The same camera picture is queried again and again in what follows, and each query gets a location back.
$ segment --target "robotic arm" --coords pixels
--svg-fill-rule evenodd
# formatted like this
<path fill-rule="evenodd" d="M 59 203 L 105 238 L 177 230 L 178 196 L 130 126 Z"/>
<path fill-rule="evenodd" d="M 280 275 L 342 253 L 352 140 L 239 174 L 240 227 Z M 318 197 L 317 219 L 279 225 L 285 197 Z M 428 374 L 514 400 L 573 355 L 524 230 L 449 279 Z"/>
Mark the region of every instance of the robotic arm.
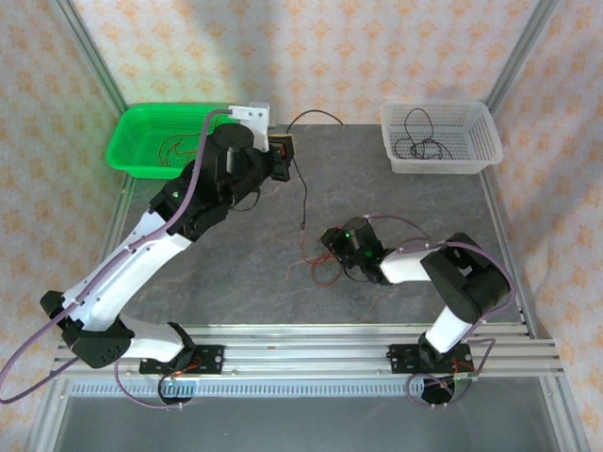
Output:
<path fill-rule="evenodd" d="M 268 111 L 248 107 L 231 107 L 230 111 L 244 121 L 220 125 L 206 137 L 201 172 L 179 217 L 177 212 L 192 184 L 194 161 L 163 186 L 138 225 L 98 268 L 64 293 L 50 291 L 41 299 L 51 318 L 79 303 L 58 325 L 70 350 L 90 367 L 104 367 L 126 357 L 154 359 L 181 370 L 193 359 L 195 346 L 177 324 L 149 324 L 120 311 L 166 262 L 225 220 L 233 206 L 252 192 L 259 196 L 268 177 L 289 180 L 292 141 L 268 137 Z M 252 115 L 264 119 L 249 124 Z M 137 245 L 161 228 L 165 231 Z M 124 250 L 128 252 L 119 260 Z M 83 294 L 94 279 L 97 283 Z"/>
<path fill-rule="evenodd" d="M 342 266 L 359 266 L 372 283 L 431 281 L 442 296 L 446 308 L 420 336 L 418 357 L 408 357 L 414 362 L 408 366 L 409 373 L 433 371 L 510 291 L 505 275 L 475 251 L 480 248 L 464 233 L 425 250 L 405 253 L 385 249 L 368 219 L 357 217 L 340 228 L 328 229 L 320 240 Z"/>

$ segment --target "wall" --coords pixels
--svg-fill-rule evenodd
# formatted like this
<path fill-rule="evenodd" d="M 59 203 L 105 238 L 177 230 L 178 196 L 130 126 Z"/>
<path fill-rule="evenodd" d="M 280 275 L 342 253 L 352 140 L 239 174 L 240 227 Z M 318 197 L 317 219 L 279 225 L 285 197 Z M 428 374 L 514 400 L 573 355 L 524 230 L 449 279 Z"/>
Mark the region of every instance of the wall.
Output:
<path fill-rule="evenodd" d="M 0 3 L 0 365 L 99 257 L 120 174 L 104 149 L 116 117 L 48 0 Z M 52 331 L 9 375 L 7 398 L 48 374 Z M 42 391 L 0 408 L 0 450 L 23 450 Z"/>
<path fill-rule="evenodd" d="M 386 98 L 485 99 L 536 0 L 75 3 L 129 104 L 268 100 L 280 122 L 375 123 Z"/>
<path fill-rule="evenodd" d="M 603 6 L 562 0 L 496 116 L 510 236 L 603 450 Z"/>

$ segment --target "white basket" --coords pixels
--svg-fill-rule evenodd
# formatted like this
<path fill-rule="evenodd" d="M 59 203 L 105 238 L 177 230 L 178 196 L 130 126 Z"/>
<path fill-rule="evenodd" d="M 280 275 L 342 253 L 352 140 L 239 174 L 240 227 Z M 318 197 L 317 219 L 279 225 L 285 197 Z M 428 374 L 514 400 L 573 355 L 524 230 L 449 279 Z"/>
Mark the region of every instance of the white basket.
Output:
<path fill-rule="evenodd" d="M 427 112 L 433 124 L 421 111 Z M 411 152 L 412 142 L 432 136 L 435 144 Z M 502 144 L 486 105 L 478 101 L 385 101 L 381 109 L 383 143 L 397 173 L 475 174 L 502 161 Z"/>

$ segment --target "green plastic basket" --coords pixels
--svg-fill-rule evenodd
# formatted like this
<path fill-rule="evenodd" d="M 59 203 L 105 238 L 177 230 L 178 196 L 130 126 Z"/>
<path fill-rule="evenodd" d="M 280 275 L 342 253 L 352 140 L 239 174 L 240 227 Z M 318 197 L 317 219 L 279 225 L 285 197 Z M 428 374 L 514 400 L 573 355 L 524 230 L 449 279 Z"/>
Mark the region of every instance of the green plastic basket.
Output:
<path fill-rule="evenodd" d="M 225 104 L 141 104 L 120 118 L 106 148 L 106 161 L 133 177 L 173 179 L 194 158 L 205 116 Z M 226 122 L 227 115 L 211 121 L 209 132 Z"/>

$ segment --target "gray countertop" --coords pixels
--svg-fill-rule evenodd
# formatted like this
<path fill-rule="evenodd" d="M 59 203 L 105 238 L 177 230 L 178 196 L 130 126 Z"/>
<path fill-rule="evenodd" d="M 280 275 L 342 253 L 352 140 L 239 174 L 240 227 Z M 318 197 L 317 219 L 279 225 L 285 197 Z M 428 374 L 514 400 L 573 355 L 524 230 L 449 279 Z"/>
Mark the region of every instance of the gray countertop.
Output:
<path fill-rule="evenodd" d="M 313 283 L 302 240 L 307 237 L 308 256 L 319 256 L 324 248 L 317 239 L 326 228 L 374 212 L 409 218 L 437 239 L 466 232 L 502 261 L 478 175 L 394 174 L 378 125 L 296 126 L 292 134 L 309 187 L 305 232 L 302 184 L 292 167 L 291 181 L 266 181 L 253 210 L 231 212 L 169 261 L 130 300 L 125 314 L 185 325 L 433 322 L 444 302 L 429 282 L 378 286 L 342 276 L 327 288 Z M 163 184 L 136 180 L 124 234 Z M 375 230 L 386 247 L 417 235 L 388 219 L 375 221 Z M 334 263 L 325 264 L 317 277 L 329 281 L 336 271 Z M 355 269 L 350 274 L 363 278 Z M 514 322 L 520 316 L 510 309 L 493 320 Z"/>

